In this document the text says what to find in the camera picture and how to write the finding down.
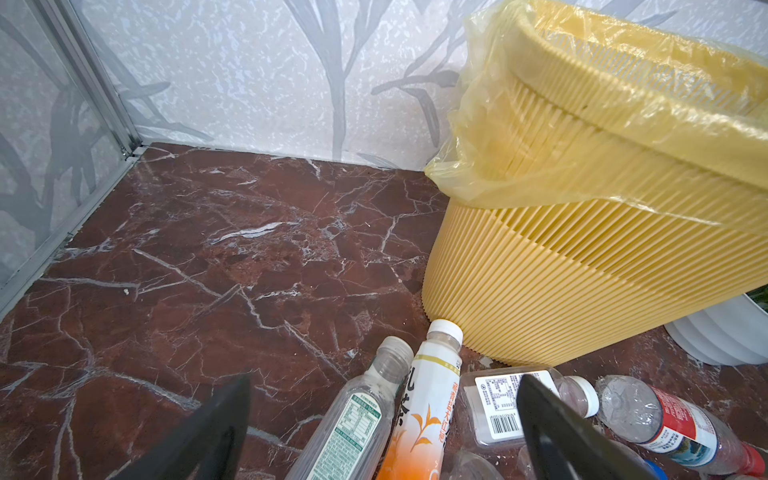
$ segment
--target bottle label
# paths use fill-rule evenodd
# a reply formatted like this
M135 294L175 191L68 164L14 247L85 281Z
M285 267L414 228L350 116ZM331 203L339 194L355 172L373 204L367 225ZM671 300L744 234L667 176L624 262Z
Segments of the bottle label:
M517 403L518 389L523 375L533 375L555 395L560 396L552 381L552 375L546 370L475 378L475 384L482 400L485 421L488 422L488 429L494 440L523 438L523 426L520 422Z
M353 394L307 478L349 480L381 418L381 408L372 396Z
M717 434L707 414L693 403L651 387L663 410L659 433L640 445L666 453L684 467L699 467L717 453Z
M439 478L461 367L453 350L434 343L421 345L377 480Z

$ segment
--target orange and white bottle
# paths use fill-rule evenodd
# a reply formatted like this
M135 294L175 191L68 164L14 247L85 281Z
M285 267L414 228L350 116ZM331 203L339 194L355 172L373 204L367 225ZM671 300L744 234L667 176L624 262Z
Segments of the orange and white bottle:
M458 395L462 329L435 320L411 364L392 439L376 480L439 480Z

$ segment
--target gold stripe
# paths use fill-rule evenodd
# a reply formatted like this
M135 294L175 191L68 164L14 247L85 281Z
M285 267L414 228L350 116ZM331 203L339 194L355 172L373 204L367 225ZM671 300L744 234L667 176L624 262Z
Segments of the gold stripe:
M437 358L436 356L418 354L417 356L413 357L413 359L414 360L426 360L427 362L437 363L438 365L442 365L446 369L451 370L456 375L459 375L459 371L458 371L458 369L455 366L451 365L450 363L446 362L443 359Z

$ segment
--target green label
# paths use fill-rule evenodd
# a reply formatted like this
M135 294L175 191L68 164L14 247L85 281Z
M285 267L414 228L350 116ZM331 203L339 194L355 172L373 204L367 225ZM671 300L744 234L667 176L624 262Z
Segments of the green label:
M307 478L348 480L381 418L379 404L372 396L353 394Z

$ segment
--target yellow plastic bag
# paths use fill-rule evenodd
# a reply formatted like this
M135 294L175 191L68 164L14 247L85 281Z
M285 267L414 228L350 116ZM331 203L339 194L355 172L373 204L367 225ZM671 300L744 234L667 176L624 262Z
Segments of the yellow plastic bag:
M756 56L547 0L511 0L465 29L454 137L425 169L451 198L601 198L768 235L768 68Z

